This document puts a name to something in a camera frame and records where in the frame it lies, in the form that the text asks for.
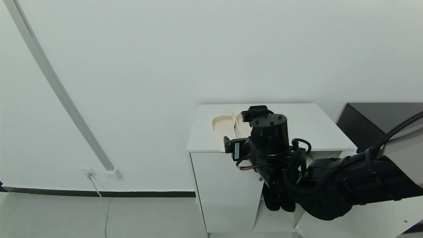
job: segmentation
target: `cabinet door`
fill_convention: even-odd
[[[191,153],[191,161],[207,232],[252,231],[263,188],[258,173],[237,169],[225,153]]]
[[[322,221],[304,213],[295,227],[304,238],[394,238],[423,218],[423,197],[356,205],[343,217]]]

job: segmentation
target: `plug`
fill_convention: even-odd
[[[94,175],[93,175],[93,173],[91,173],[91,172],[88,172],[88,173],[87,173],[87,178],[88,178],[89,180],[92,180],[92,178],[91,178],[92,176],[94,176]]]

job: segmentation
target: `robotic arm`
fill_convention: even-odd
[[[232,154],[240,170],[254,169],[264,179],[263,196],[270,210],[294,212],[298,203],[312,216],[329,221],[343,216],[353,205],[423,196],[423,166],[412,163],[423,163],[423,130],[390,140],[422,118],[423,112],[392,129],[365,152],[316,159],[308,167],[305,160],[311,144],[295,138],[289,145],[285,116],[266,106],[252,106],[241,114],[252,127],[251,136],[234,140],[225,136],[225,152]],[[299,142],[307,149],[299,147]],[[252,165],[239,166],[244,160]]]

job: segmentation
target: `white cable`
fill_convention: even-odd
[[[102,203],[104,217],[106,218],[106,224],[104,225],[104,237],[107,238],[107,233],[106,233],[106,228],[107,228],[107,214],[106,214],[106,210],[104,209],[104,205],[103,205],[103,197],[100,194],[100,192],[98,191],[98,189],[96,187],[96,184],[94,183],[93,179],[91,178],[92,176],[93,176],[92,173],[87,173],[87,178],[91,181],[91,183],[93,183],[94,188],[96,189],[97,194],[100,196],[100,201]]]

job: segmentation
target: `label sticker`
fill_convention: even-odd
[[[235,159],[239,159],[239,143],[235,143]]]

